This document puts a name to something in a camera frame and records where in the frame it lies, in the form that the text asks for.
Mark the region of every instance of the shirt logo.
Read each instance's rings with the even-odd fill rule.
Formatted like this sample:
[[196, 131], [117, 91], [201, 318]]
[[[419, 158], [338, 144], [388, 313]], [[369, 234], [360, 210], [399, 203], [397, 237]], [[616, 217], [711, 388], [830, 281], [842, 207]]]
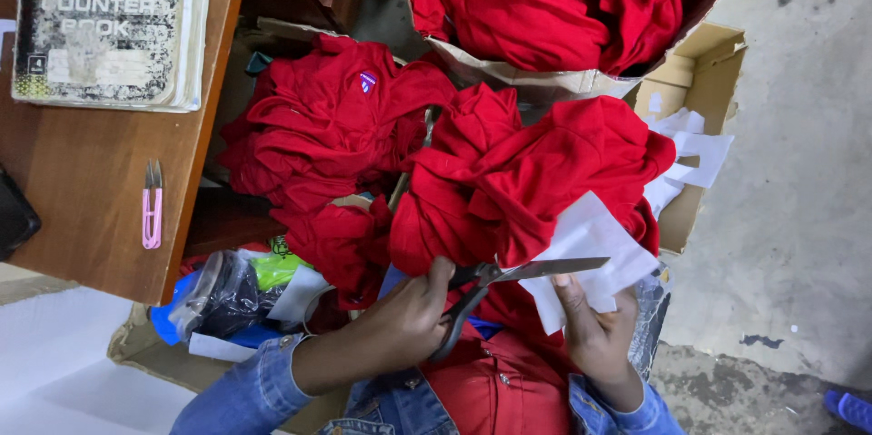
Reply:
[[366, 71], [360, 73], [360, 87], [365, 93], [369, 93], [370, 89], [376, 85], [376, 76]]

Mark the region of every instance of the scissors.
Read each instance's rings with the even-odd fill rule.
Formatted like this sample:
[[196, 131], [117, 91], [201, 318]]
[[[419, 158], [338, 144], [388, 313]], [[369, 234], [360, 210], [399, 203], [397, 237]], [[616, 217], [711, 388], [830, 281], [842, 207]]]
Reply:
[[[151, 208], [151, 190], [154, 190], [154, 208]], [[146, 187], [142, 191], [142, 246], [145, 249], [160, 247], [160, 215], [163, 213], [163, 177], [160, 174], [160, 160], [148, 160], [146, 166]]]
[[509, 280], [522, 280], [562, 273], [581, 272], [593, 270], [609, 262], [611, 258], [569, 258], [566, 260], [543, 260], [530, 262], [526, 265], [503, 271], [499, 265], [480, 263], [471, 267], [458, 267], [448, 283], [448, 289], [453, 290], [461, 287], [476, 278], [479, 279], [475, 287], [469, 289], [466, 294], [450, 309], [442, 315], [442, 321], [448, 321], [448, 332], [442, 340], [439, 349], [430, 355], [430, 362], [439, 362], [454, 348], [457, 340], [461, 337], [463, 323], [479, 305], [481, 299], [487, 295], [487, 286], [494, 282]]

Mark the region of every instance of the hand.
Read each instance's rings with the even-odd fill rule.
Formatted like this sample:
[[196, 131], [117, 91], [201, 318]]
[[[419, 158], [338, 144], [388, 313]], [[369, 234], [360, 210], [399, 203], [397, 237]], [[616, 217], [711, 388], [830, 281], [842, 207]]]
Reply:
[[343, 329], [302, 342], [293, 359], [297, 386], [317, 396], [426, 360], [447, 333], [441, 318], [453, 274], [454, 264], [437, 257], [427, 276], [399, 283]]
[[639, 312], [632, 288], [615, 295], [616, 312], [598, 314], [588, 305], [574, 275], [555, 275], [551, 282], [566, 312], [564, 336], [570, 359], [615, 410], [636, 410], [644, 399], [644, 389], [627, 359]]

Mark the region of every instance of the concrete floor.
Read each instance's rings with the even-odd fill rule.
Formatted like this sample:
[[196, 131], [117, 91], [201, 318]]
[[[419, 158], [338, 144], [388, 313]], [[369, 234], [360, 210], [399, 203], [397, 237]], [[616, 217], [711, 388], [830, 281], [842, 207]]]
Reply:
[[[686, 252], [664, 256], [677, 283], [652, 383], [692, 435], [859, 433], [821, 399], [872, 389], [870, 6], [721, 0], [708, 18], [750, 48], [736, 140]], [[406, 0], [365, 0], [353, 36], [426, 51]]]

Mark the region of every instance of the red shirt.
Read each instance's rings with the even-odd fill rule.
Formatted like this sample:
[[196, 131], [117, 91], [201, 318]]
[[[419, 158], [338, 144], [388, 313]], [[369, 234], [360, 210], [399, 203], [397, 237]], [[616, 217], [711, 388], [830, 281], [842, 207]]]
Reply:
[[422, 368], [461, 434], [570, 432], [567, 383], [577, 370], [562, 347], [529, 337], [507, 328], [485, 340], [466, 322], [451, 355]]

